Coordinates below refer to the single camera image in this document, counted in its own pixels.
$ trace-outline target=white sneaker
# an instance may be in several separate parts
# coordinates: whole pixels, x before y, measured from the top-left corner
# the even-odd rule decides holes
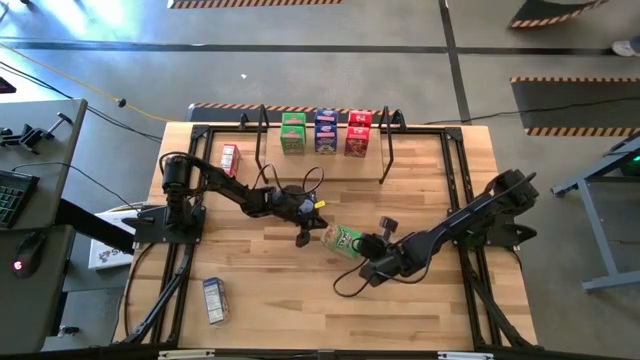
[[[640,53],[633,50],[629,41],[616,41],[611,46],[611,49],[620,56],[640,56]]]

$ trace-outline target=gray floor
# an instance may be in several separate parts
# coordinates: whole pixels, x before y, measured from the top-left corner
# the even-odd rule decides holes
[[[167,10],[164,1],[34,1],[29,11],[9,1],[0,7],[0,36],[38,40],[102,40],[153,43],[444,46],[437,0],[345,0],[343,5],[259,9]],[[522,1],[449,0],[458,46],[604,48],[640,32],[640,3],[619,0],[571,22],[528,33],[505,29]],[[447,55],[166,53],[26,50],[33,56],[149,112],[183,119],[193,102],[403,110],[412,123],[459,117]],[[146,119],[37,65],[0,51],[14,64],[148,133],[164,124]],[[638,76],[640,60],[615,57],[461,56],[472,116],[516,109],[511,76]],[[20,90],[0,101],[55,95],[12,75]],[[517,117],[480,121],[490,127],[501,170],[537,171],[541,196],[520,222],[539,236],[522,247],[527,293],[536,333],[553,350],[640,357],[640,286],[585,294],[581,280],[604,275],[604,265],[576,194],[554,199],[547,189],[579,172],[619,138],[526,137]],[[144,200],[156,143],[89,115],[74,165],[129,201]],[[71,173],[65,196],[89,211],[120,205]],[[86,288],[95,287],[75,281]],[[110,341],[121,289],[75,292],[63,322],[82,336],[49,339],[46,349]],[[91,316],[80,304],[95,304]]]

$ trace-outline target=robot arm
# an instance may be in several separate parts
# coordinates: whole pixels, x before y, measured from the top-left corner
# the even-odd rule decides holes
[[[315,191],[305,191],[297,185],[282,189],[273,186],[249,188],[235,178],[227,175],[221,168],[215,167],[187,153],[171,152],[163,155],[164,175],[162,188],[167,194],[169,215],[167,226],[182,226],[189,223],[191,205],[189,197],[202,196],[205,191],[214,191],[240,206],[242,212],[252,218],[273,215],[300,227],[296,246],[305,246],[310,239],[309,231],[324,229],[328,223],[320,216],[316,208]],[[196,167],[204,176],[202,188],[189,189],[191,169]]]
[[[435,228],[411,233],[396,243],[389,243],[391,231],[386,231],[384,236],[365,235],[360,253],[368,261],[360,269],[360,276],[372,286],[378,286],[397,275],[408,277],[420,269],[425,269],[426,273],[431,258],[445,242],[454,240],[468,248],[482,246],[495,226],[504,225],[503,230],[508,229],[517,243],[535,236],[530,228],[497,223],[502,216],[517,216],[533,206],[538,192],[530,181],[535,175],[525,177],[519,170],[509,170],[493,179],[482,194]],[[395,223],[390,219],[384,219],[383,223],[390,221]]]

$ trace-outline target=power cord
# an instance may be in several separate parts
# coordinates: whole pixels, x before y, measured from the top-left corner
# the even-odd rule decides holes
[[[518,111],[501,111],[501,112],[497,112],[495,114],[476,116],[476,117],[472,117],[472,118],[469,118],[469,119],[466,119],[466,120],[430,121],[430,122],[424,123],[424,125],[449,123],[449,122],[459,122],[461,124],[464,124],[464,123],[468,123],[468,122],[474,121],[474,120],[489,119],[489,118],[493,118],[493,117],[496,117],[496,116],[503,116],[503,115],[522,115],[522,114],[530,114],[530,113],[558,111],[558,110],[565,110],[565,109],[570,109],[570,108],[574,108],[574,107],[587,107],[587,106],[595,106],[595,105],[615,103],[615,102],[621,102],[621,101],[637,101],[637,100],[640,100],[640,96],[628,96],[628,97],[613,98],[613,99],[600,100],[600,101],[587,102],[587,103],[568,104],[568,105],[555,106],[555,107],[550,107],[550,108],[534,108],[534,109],[518,110]]]
[[[41,165],[62,165],[62,166],[66,166],[69,167],[71,169],[74,169],[75,171],[79,172],[80,174],[84,175],[84,177],[86,177],[87,179],[91,180],[94,184],[100,186],[101,188],[103,188],[105,191],[107,191],[108,193],[114,195],[115,197],[117,197],[118,199],[120,199],[120,201],[122,201],[123,203],[127,204],[127,206],[129,206],[131,209],[135,210],[136,212],[140,212],[140,210],[136,209],[135,206],[131,205],[129,202],[127,202],[127,200],[123,199],[122,196],[118,195],[116,192],[110,190],[109,188],[107,188],[106,186],[102,185],[101,183],[99,183],[96,179],[92,178],[91,176],[85,174],[84,171],[78,169],[77,167],[70,165],[70,164],[65,164],[63,162],[58,162],[58,161],[52,161],[52,162],[41,162],[41,163],[29,163],[29,164],[21,164],[18,165],[16,167],[14,167],[13,169],[11,169],[11,171],[16,171],[17,169],[23,168],[23,167],[27,167],[27,166],[41,166]]]
[[[2,61],[0,61],[0,65],[1,65],[0,69],[4,70],[4,71],[6,71],[6,72],[8,72],[10,74],[13,74],[15,76],[21,77],[23,79],[26,79],[26,80],[28,80],[28,81],[30,81],[30,82],[32,82],[32,83],[34,83],[34,84],[36,84],[36,85],[38,85],[40,87],[43,87],[43,88],[45,88],[47,90],[51,90],[53,92],[56,92],[59,95],[65,97],[67,99],[73,99],[72,96],[69,96],[68,94],[65,94],[61,90],[59,90],[59,89],[55,88],[54,86],[48,84],[47,82],[45,82],[42,79],[39,79],[39,78],[37,78],[37,77],[35,77],[33,75],[30,75],[30,74],[28,74],[28,73],[26,73],[24,71],[21,71],[19,69],[16,69],[15,67],[13,67],[11,65],[8,65],[8,64],[6,64],[6,63],[4,63]],[[131,132],[136,133],[138,135],[141,135],[141,136],[143,136],[143,137],[145,137],[145,138],[147,138],[147,139],[149,139],[149,140],[151,140],[151,141],[153,141],[155,143],[160,144],[160,140],[162,140],[162,138],[159,137],[159,136],[155,136],[155,135],[151,135],[151,134],[147,134],[147,133],[135,130],[134,128],[130,127],[129,125],[114,119],[113,117],[111,117],[111,116],[105,114],[104,112],[96,109],[95,107],[88,106],[87,110],[89,112],[91,112],[92,114],[96,115],[97,117],[101,118],[102,120],[104,120],[104,121],[106,121],[106,122],[108,122],[108,123],[110,123],[110,124],[112,124],[114,126],[117,126],[117,127],[121,128],[121,129],[124,129],[124,130],[127,130],[127,131],[131,131]]]
[[[273,177],[276,180],[276,184],[278,185],[278,189],[280,189],[280,191],[282,191],[283,193],[287,193],[286,190],[284,190],[282,188],[282,185],[280,185],[280,179],[278,178],[278,173],[276,172],[276,167],[273,166],[273,164],[266,164],[262,167],[262,169],[260,169],[260,171],[258,172],[258,175],[256,176],[256,181],[253,183],[253,187],[251,187],[251,190],[255,189],[256,186],[258,186],[258,181],[260,180],[260,175],[262,175],[264,173],[264,171],[267,168],[271,168],[271,171],[273,172]],[[306,190],[305,189],[305,185],[307,184],[307,180],[309,178],[309,175],[311,175],[311,173],[313,173],[315,170],[320,170],[321,175],[320,175],[320,180],[318,180],[318,182],[316,183],[316,185],[311,188],[310,190]],[[302,179],[302,191],[304,191],[302,194],[291,194],[291,195],[309,195],[312,192],[316,191],[320,185],[322,185],[322,183],[324,182],[324,169],[320,166],[316,166],[311,168],[309,171],[307,171],[307,173],[305,174],[304,178]]]
[[[20,57],[22,57],[24,59],[27,59],[27,60],[31,61],[34,64],[38,64],[38,65],[42,66],[45,69],[53,71],[54,73],[64,77],[65,79],[73,81],[74,83],[76,83],[76,84],[78,84],[80,86],[83,86],[83,87],[95,92],[96,94],[99,94],[99,95],[102,95],[102,96],[106,97],[107,99],[109,99],[109,100],[115,102],[116,104],[118,104],[118,107],[120,107],[120,108],[128,107],[129,109],[131,109],[133,111],[136,111],[136,112],[138,112],[138,113],[140,113],[140,114],[142,114],[142,115],[144,115],[144,116],[146,116],[146,117],[148,117],[150,119],[153,119],[153,120],[160,120],[160,121],[165,121],[165,122],[177,121],[177,120],[173,120],[173,119],[166,119],[166,118],[163,118],[163,117],[160,117],[160,116],[156,116],[156,115],[152,115],[152,114],[149,114],[149,113],[147,113],[145,111],[142,111],[141,109],[139,109],[139,108],[137,108],[137,107],[135,107],[135,106],[133,106],[131,104],[127,104],[127,100],[126,99],[118,99],[118,98],[114,97],[113,95],[111,95],[111,94],[109,94],[109,93],[107,93],[105,91],[99,90],[99,89],[97,89],[97,88],[95,88],[95,87],[93,87],[93,86],[91,86],[91,85],[89,85],[89,84],[87,84],[85,82],[82,82],[82,81],[80,81],[78,79],[75,79],[75,78],[71,77],[70,75],[67,75],[67,74],[63,73],[62,71],[60,71],[60,70],[58,70],[58,69],[56,69],[56,68],[54,68],[52,66],[49,66],[49,65],[47,65],[47,64],[45,64],[43,62],[40,62],[40,61],[38,61],[38,60],[36,60],[36,59],[34,59],[34,58],[32,58],[32,57],[20,52],[20,51],[10,47],[7,44],[4,44],[4,43],[0,42],[0,47],[3,47],[5,49],[11,51],[14,54],[16,54],[16,55],[18,55],[18,56],[20,56]]]
[[[333,282],[333,291],[338,295],[341,296],[343,298],[352,298],[354,296],[358,296],[366,287],[367,285],[369,285],[369,282],[371,282],[371,279],[373,279],[373,276],[370,276],[365,282],[364,284],[362,284],[362,286],[356,290],[355,292],[349,293],[349,294],[345,294],[343,292],[340,292],[338,290],[338,288],[336,287],[336,285],[338,285],[338,283],[340,282],[340,280],[344,279],[347,275],[353,273],[354,271],[360,269],[361,267],[364,266],[364,264],[367,262],[367,259],[364,259],[360,265],[354,267],[353,269],[345,272],[344,274],[338,276],[338,278],[336,279],[336,281]]]
[[[129,336],[129,313],[127,311],[127,307],[129,305],[129,290],[131,290],[131,285],[133,285],[133,279],[135,278],[136,270],[138,270],[138,265],[140,265],[140,263],[142,262],[142,259],[145,257],[147,252],[151,250],[151,248],[154,245],[155,243],[151,243],[146,248],[144,248],[144,250],[142,250],[142,252],[140,253],[140,256],[138,256],[138,260],[136,260],[136,262],[133,264],[131,268],[131,275],[129,275],[129,283],[127,284],[127,288],[124,290],[124,308],[122,309],[123,315],[124,315],[123,318],[124,318],[125,336]]]

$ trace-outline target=computer mouse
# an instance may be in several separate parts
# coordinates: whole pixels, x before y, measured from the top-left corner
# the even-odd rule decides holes
[[[27,234],[18,245],[16,257],[11,263],[11,269],[16,277],[26,279],[38,270],[46,239],[47,236],[42,231],[34,231]]]

